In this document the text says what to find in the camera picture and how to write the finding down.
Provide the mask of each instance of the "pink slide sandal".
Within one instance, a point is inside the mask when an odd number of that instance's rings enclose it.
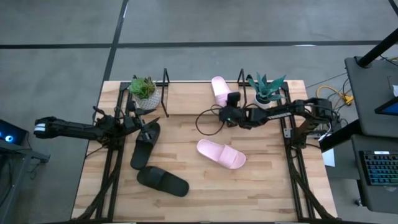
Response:
[[[227,145],[220,145],[202,139],[197,145],[198,152],[227,169],[238,169],[246,162],[246,156]]]
[[[216,97],[216,103],[220,106],[226,106],[226,100],[228,99],[228,93],[231,93],[228,85],[226,84],[223,77],[214,77],[211,79],[211,85],[213,92]]]

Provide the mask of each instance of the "potted plant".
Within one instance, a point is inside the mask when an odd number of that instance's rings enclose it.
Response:
[[[134,75],[129,91],[132,93],[136,103],[144,110],[155,109],[160,103],[161,95],[151,77],[137,78]]]
[[[254,102],[261,108],[267,109],[272,101],[277,101],[282,98],[281,95],[275,94],[275,92],[284,83],[286,75],[281,78],[275,79],[272,83],[267,84],[267,75],[262,78],[257,73],[257,83],[252,78],[249,78],[249,84],[256,90],[254,95]]]

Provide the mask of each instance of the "slipper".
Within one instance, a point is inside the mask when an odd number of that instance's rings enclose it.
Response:
[[[150,154],[159,138],[160,125],[158,123],[152,124],[147,133],[151,136],[150,140],[145,141],[144,137],[142,137],[144,135],[142,132],[139,133],[136,139],[136,146],[130,161],[130,166],[133,169],[141,170],[147,165]]]
[[[211,86],[213,87],[216,103],[222,107],[226,106],[228,93],[232,91],[229,89],[223,77],[214,77],[211,79]]]
[[[148,166],[143,168],[138,172],[137,180],[144,186],[179,197],[186,196],[189,191],[187,181],[159,167]]]
[[[227,145],[220,145],[202,139],[197,145],[198,152],[227,169],[238,169],[246,162],[246,156]]]

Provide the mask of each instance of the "blue light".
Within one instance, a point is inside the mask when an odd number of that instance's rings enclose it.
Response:
[[[12,142],[12,140],[14,140],[14,137],[12,137],[12,136],[6,137],[6,142]]]

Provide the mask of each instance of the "black slide sandal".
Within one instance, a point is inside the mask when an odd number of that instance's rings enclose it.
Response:
[[[137,180],[146,187],[178,197],[186,196],[189,191],[189,184],[187,181],[159,167],[149,166],[143,168],[138,172]]]
[[[130,161],[130,166],[136,170],[141,170],[147,165],[150,154],[159,138],[160,125],[154,123],[148,128],[147,134],[150,135],[150,140],[145,141],[142,137],[143,134],[144,133],[140,132],[136,139],[136,146],[134,147],[134,152],[132,153]]]

